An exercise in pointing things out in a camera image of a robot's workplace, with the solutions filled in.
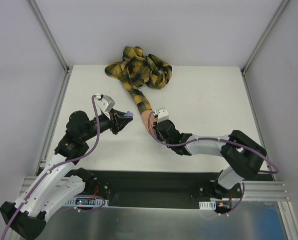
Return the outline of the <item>purple nail polish bottle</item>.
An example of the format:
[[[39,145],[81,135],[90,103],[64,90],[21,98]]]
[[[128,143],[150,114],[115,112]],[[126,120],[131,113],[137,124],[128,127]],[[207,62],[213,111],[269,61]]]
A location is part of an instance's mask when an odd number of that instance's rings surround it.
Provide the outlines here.
[[[126,118],[133,118],[134,115],[133,115],[132,112],[127,111],[123,116],[126,117]]]

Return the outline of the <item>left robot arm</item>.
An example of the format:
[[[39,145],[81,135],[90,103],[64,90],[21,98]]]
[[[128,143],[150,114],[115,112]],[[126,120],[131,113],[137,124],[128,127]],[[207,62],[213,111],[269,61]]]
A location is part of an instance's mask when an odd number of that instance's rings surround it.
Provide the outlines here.
[[[96,177],[90,171],[79,168],[62,186],[57,184],[94,148],[87,141],[110,130],[118,134],[133,120],[133,113],[111,109],[94,119],[83,111],[69,116],[63,138],[54,150],[48,165],[31,186],[14,202],[6,201],[0,213],[6,225],[24,239],[34,240],[44,230],[55,212],[74,196],[82,194],[95,198],[98,187]]]

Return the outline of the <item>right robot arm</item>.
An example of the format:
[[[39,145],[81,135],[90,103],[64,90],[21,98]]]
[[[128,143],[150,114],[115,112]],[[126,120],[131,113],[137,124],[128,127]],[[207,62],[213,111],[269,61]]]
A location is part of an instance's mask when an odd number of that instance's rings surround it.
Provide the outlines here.
[[[210,155],[223,157],[229,166],[220,171],[216,180],[204,187],[210,197],[222,199],[243,180],[254,180],[267,151],[240,130],[221,137],[202,137],[180,133],[170,120],[154,126],[157,140],[181,156]]]

